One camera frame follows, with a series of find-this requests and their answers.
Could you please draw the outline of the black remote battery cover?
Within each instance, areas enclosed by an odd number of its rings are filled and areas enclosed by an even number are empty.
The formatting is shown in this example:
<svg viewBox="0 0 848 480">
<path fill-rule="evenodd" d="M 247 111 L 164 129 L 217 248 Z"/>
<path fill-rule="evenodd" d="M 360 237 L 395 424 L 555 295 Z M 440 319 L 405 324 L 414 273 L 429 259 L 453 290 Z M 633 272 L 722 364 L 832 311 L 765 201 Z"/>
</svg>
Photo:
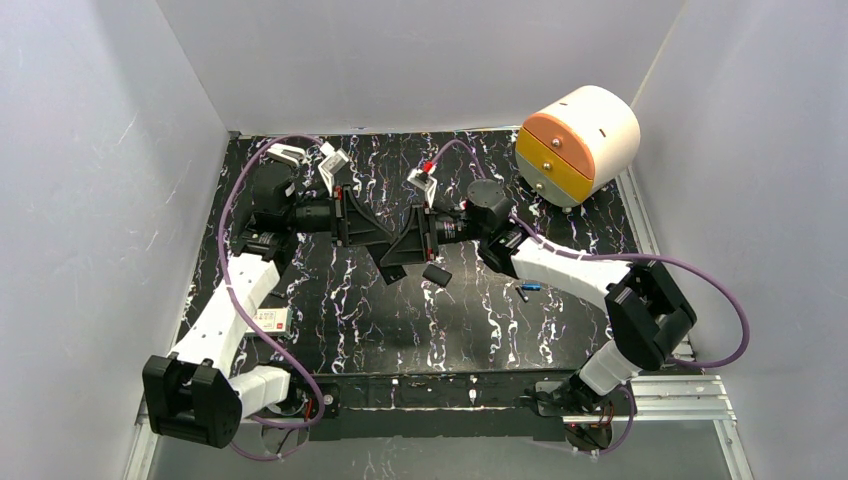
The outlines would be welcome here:
<svg viewBox="0 0 848 480">
<path fill-rule="evenodd" d="M 422 276 L 429 282 L 442 288 L 447 287 L 452 279 L 452 274 L 437 265 L 429 264 L 423 271 Z"/>
</svg>

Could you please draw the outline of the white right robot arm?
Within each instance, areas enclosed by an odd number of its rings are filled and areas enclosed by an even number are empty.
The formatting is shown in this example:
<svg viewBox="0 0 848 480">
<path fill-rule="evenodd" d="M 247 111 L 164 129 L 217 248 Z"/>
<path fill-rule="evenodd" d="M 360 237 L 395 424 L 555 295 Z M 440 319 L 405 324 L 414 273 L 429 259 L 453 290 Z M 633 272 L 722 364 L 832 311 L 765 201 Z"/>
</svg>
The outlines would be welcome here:
<svg viewBox="0 0 848 480">
<path fill-rule="evenodd" d="M 475 241 L 491 270 L 539 282 L 588 301 L 609 320 L 613 337 L 550 392 L 550 405 L 588 408 L 644 371 L 659 370 L 695 325 L 696 314 L 657 260 L 597 260 L 535 238 L 512 218 L 513 203 L 493 180 L 475 180 L 463 207 L 437 212 L 414 205 L 382 255 L 383 267 L 431 261 L 442 243 Z"/>
</svg>

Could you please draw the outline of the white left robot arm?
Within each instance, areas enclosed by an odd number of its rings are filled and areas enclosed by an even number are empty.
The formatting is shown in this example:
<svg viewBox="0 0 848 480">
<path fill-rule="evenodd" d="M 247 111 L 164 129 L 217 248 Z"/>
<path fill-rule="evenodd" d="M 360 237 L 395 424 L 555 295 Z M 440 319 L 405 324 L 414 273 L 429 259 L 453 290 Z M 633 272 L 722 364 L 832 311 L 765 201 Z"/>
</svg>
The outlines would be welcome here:
<svg viewBox="0 0 848 480">
<path fill-rule="evenodd" d="M 223 448 L 241 421 L 287 400 L 291 374 L 259 365 L 233 376 L 237 347 L 265 298 L 291 264 L 301 233 L 327 232 L 342 247 L 364 247 L 379 260 L 393 234 L 355 196 L 351 185 L 299 198 L 293 167 L 261 165 L 253 176 L 245 228 L 224 247 L 225 275 L 192 328 L 142 371 L 153 433 Z"/>
</svg>

